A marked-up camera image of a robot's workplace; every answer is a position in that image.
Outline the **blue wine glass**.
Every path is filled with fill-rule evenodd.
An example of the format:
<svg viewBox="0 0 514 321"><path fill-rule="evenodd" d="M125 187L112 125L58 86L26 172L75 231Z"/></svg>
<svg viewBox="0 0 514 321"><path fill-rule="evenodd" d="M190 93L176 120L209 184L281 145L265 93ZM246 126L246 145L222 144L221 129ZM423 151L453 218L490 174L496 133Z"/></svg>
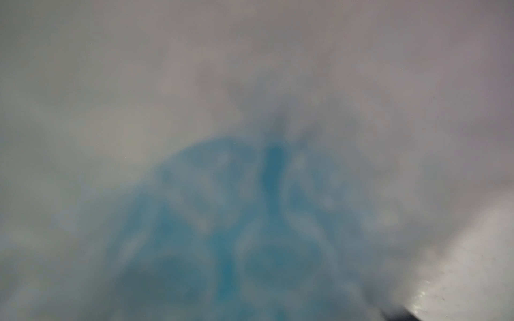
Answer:
<svg viewBox="0 0 514 321"><path fill-rule="evenodd" d="M134 192L114 239L118 320L377 320L371 214L322 152L234 138L188 147Z"/></svg>

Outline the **clear bubble wrap sheet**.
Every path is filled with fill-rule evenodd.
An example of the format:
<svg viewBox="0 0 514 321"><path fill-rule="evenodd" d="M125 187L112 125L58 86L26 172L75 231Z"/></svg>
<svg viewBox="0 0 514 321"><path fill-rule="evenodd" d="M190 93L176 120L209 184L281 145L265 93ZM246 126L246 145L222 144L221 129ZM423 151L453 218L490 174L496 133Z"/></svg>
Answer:
<svg viewBox="0 0 514 321"><path fill-rule="evenodd" d="M513 2L2 1L1 319L118 320L134 192L226 138L357 184L394 318L513 195Z"/></svg>

